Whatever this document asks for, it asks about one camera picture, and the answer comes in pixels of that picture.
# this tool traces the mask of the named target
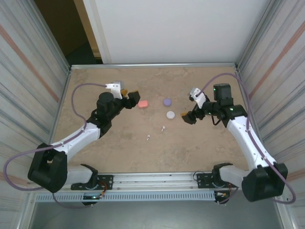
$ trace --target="beige table surface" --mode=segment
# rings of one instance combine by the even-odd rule
[[[82,120],[71,109],[71,93],[80,83],[110,83],[123,80],[128,91],[139,90],[148,108],[123,109],[112,121],[108,133],[86,146],[69,165],[88,164],[100,173],[209,171],[213,165],[231,162],[247,169],[246,160],[231,133],[220,123],[213,126],[206,117],[195,125],[185,123],[180,113],[190,111],[188,99],[193,87],[202,88],[219,73],[234,73],[231,67],[123,68],[73,70],[57,125],[55,141],[76,131]],[[215,80],[205,91],[213,100],[213,84],[229,83],[235,104],[243,104],[237,81],[230,76]],[[85,86],[75,94],[75,108],[90,116],[100,93],[107,89]],[[171,98],[172,106],[163,105]],[[169,120],[168,111],[176,117]]]

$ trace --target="white disc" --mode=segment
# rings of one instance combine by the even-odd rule
[[[166,117],[167,117],[168,119],[173,119],[173,118],[175,118],[175,113],[174,113],[174,111],[169,111],[169,112],[167,112],[167,113],[166,113]]]

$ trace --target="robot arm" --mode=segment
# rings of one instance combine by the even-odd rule
[[[52,193],[57,192],[64,185],[68,184],[84,183],[87,188],[96,186],[98,175],[96,169],[85,164],[70,167],[68,162],[85,146],[106,134],[112,126],[112,119],[123,108],[131,109],[140,100],[140,95],[137,91],[128,93],[128,98],[125,97],[127,91],[121,90],[122,82],[114,82],[106,84],[106,86],[111,92],[100,94],[96,103],[97,109],[92,111],[85,128],[81,127],[63,140],[50,145],[62,144],[61,146],[35,153],[28,172],[29,180]],[[80,131],[82,131],[82,134],[65,143]],[[48,146],[43,143],[38,148]]]
[[[233,104],[230,85],[215,84],[213,88],[216,102],[211,102],[204,93],[200,93],[198,88],[193,88],[190,92],[190,100],[196,101],[196,105],[192,111],[182,114],[182,118],[189,124],[195,124],[196,118],[202,120],[206,115],[212,116],[214,125],[221,121],[236,139],[249,167],[248,171],[244,171],[231,163],[215,165],[212,170],[214,183],[222,186],[224,182],[229,182],[242,188],[245,197],[251,202],[280,196],[285,185],[265,160],[272,163],[284,178],[288,174],[287,167],[285,164],[276,163],[250,125],[252,136],[264,157],[259,154],[246,130],[247,113],[241,105]],[[213,116],[219,119],[217,123],[214,122]]]

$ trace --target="pink object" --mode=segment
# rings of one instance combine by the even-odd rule
[[[147,100],[139,101],[139,102],[138,102],[138,107],[139,107],[139,108],[148,107],[148,102],[147,102]]]

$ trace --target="corrugated metal wall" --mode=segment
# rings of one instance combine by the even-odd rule
[[[64,85],[66,61],[31,1],[0,2],[0,166],[18,152],[48,142]],[[27,184],[30,156],[9,165],[11,180]],[[22,193],[0,172],[0,228],[16,228]]]
[[[261,137],[285,162],[297,192],[291,205],[305,228],[305,1],[281,1],[250,55],[241,63]],[[286,197],[291,194],[286,189]]]

